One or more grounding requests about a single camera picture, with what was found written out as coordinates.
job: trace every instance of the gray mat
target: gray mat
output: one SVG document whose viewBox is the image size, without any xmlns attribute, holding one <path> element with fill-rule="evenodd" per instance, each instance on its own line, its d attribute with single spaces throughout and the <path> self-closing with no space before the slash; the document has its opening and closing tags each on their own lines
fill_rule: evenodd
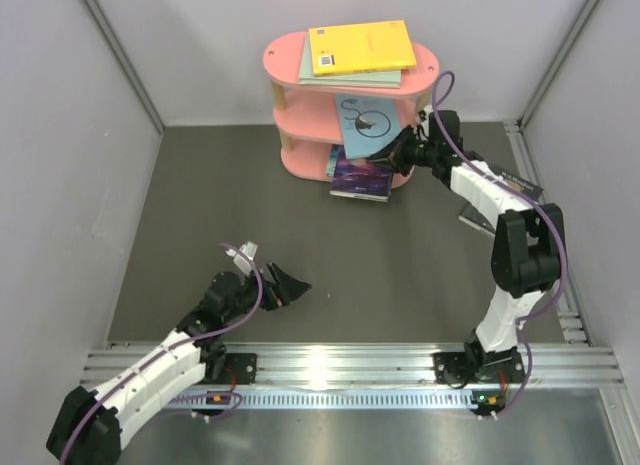
<svg viewBox="0 0 640 465">
<path fill-rule="evenodd" d="M 501 124 L 463 124 L 465 146 L 515 170 Z M 457 219 L 464 202 L 417 170 L 389 203 L 329 195 L 280 161 L 275 127 L 169 128 L 164 136 L 110 340 L 159 340 L 233 270 L 218 242 L 259 245 L 313 284 L 293 306 L 259 311 L 229 341 L 460 342 L 495 284 L 491 239 Z M 526 327 L 561 342 L 555 314 Z"/>
</svg>

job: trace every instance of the barcode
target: barcode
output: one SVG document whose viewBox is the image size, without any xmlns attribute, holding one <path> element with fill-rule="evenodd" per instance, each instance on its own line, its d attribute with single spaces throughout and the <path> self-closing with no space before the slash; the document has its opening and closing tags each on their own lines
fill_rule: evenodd
<svg viewBox="0 0 640 465">
<path fill-rule="evenodd" d="M 319 58 L 321 67 L 328 67 L 336 64 L 335 60 L 333 59 L 333 55 L 320 55 Z"/>
</svg>

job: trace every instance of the purple book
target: purple book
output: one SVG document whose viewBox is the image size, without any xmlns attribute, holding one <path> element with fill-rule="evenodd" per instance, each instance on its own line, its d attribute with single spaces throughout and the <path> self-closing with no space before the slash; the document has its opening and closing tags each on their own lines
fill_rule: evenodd
<svg viewBox="0 0 640 465">
<path fill-rule="evenodd" d="M 336 161 L 331 195 L 386 202 L 391 194 L 393 173 L 375 167 L 364 159 L 347 160 L 344 147 Z"/>
</svg>

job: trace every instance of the shelf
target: shelf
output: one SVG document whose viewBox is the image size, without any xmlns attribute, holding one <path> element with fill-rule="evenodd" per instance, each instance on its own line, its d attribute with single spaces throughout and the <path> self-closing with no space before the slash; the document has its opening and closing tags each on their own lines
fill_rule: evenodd
<svg viewBox="0 0 640 465">
<path fill-rule="evenodd" d="M 330 143 L 294 140 L 293 149 L 282 149 L 280 156 L 284 168 L 292 175 L 308 180 L 331 182 L 331 178 L 327 177 L 327 162 L 329 161 L 330 153 Z M 411 175 L 403 177 L 396 174 L 393 177 L 393 188 L 404 185 L 409 178 L 411 178 Z"/>
<path fill-rule="evenodd" d="M 343 143 L 340 119 L 334 94 L 311 90 L 287 92 L 287 108 L 274 108 L 273 118 L 278 128 L 291 138 L 327 143 Z M 396 110 L 402 127 L 413 121 L 411 100 L 396 100 Z"/>
<path fill-rule="evenodd" d="M 417 66 L 402 71 L 400 88 L 322 87 L 300 85 L 298 71 L 307 32 L 295 32 L 277 38 L 267 47 L 262 57 L 264 68 L 271 80 L 287 88 L 304 88 L 325 92 L 365 95 L 385 98 L 413 98 L 427 92 L 440 73 L 436 56 L 427 48 L 413 43 Z"/>
</svg>

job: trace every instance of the robotic arm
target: robotic arm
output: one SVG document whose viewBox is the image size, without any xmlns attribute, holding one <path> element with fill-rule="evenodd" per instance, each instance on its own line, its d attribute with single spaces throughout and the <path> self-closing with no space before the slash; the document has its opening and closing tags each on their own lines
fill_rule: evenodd
<svg viewBox="0 0 640 465">
<path fill-rule="evenodd" d="M 440 111 L 449 136 L 462 151 L 460 119 L 456 112 Z M 471 382 L 498 383 L 500 374 L 511 383 L 522 382 L 524 372 L 517 351 L 516 327 L 560 277 L 559 250 L 549 227 L 525 200 L 497 185 L 496 175 L 475 152 L 463 152 L 482 174 L 472 170 L 446 141 L 433 113 L 427 137 L 422 126 L 407 126 L 396 139 L 368 160 L 381 168 L 408 175 L 414 166 L 431 168 L 452 192 L 470 202 L 496 230 L 491 271 L 496 291 L 485 318 L 464 344 L 462 354 L 435 354 L 437 379 L 454 388 Z M 540 207 L 551 219 L 564 243 L 562 211 L 555 204 Z M 479 407 L 478 414 L 504 408 Z"/>
<path fill-rule="evenodd" d="M 80 421 L 103 400 L 77 435 L 65 465 L 115 464 L 137 431 L 180 392 L 205 379 L 215 381 L 224 366 L 226 347 L 220 336 L 197 341 L 193 338 L 224 329 L 256 304 L 258 279 L 246 260 L 253 260 L 256 250 L 257 246 L 248 242 L 240 248 L 241 254 L 227 252 L 246 276 L 244 282 L 235 273 L 218 273 L 198 306 L 147 356 L 94 390 L 78 386 L 69 393 L 47 440 L 47 449 L 61 459 Z M 259 307 L 264 310 L 286 307 L 311 288 L 273 262 L 266 267 L 273 281 L 259 274 L 263 289 Z"/>
</svg>

